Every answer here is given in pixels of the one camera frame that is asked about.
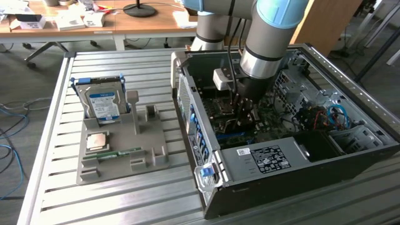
wooden cabinet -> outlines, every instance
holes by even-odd
[[[290,44],[310,43],[328,55],[362,0],[309,0]]]

cardboard box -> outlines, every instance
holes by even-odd
[[[86,27],[102,27],[104,26],[104,13],[93,13],[85,15],[82,22]]]
[[[45,18],[42,15],[16,14],[21,29],[42,29],[45,25]]]
[[[197,22],[197,11],[189,8],[185,8],[185,12],[188,13],[189,22]]]
[[[58,15],[54,18],[58,31],[73,30],[85,28],[80,15],[69,14],[68,12],[58,11]]]

office chair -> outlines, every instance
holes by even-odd
[[[96,41],[89,41],[89,44],[93,46],[93,47],[97,47],[97,43]],[[65,46],[61,44],[61,42],[48,42],[45,43],[40,49],[37,49],[24,60],[26,62],[26,67],[33,69],[36,68],[36,63],[30,62],[30,60],[38,56],[45,50],[48,50],[49,47],[52,46],[57,46],[64,52],[68,52],[68,49],[65,48]],[[22,43],[22,47],[26,48],[26,49],[32,49],[32,46],[29,43]]]

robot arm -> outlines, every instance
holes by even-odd
[[[254,79],[272,77],[302,19],[308,0],[182,0],[182,4],[193,10],[209,12],[200,14],[202,18],[197,28],[197,38],[205,42],[214,43],[224,35],[216,28],[218,15],[252,20],[240,67]]]
[[[206,10],[206,18],[198,19],[197,37],[202,42],[222,43],[224,33],[218,32],[217,15],[248,18],[252,24],[245,49],[240,59],[240,72],[229,62],[232,82],[228,84],[234,122],[225,124],[230,131],[253,125],[256,107],[273,83],[290,38],[300,23],[308,0],[182,0],[185,7]],[[209,45],[208,50],[220,45]],[[216,86],[218,70],[214,71]]]

green circuit board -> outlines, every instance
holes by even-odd
[[[284,127],[280,115],[270,106],[270,98],[265,95],[258,102],[260,120],[253,128],[242,132],[224,133],[221,124],[233,119],[229,102],[229,97],[202,99],[202,105],[221,149],[276,140],[294,131],[294,128],[288,129]]]

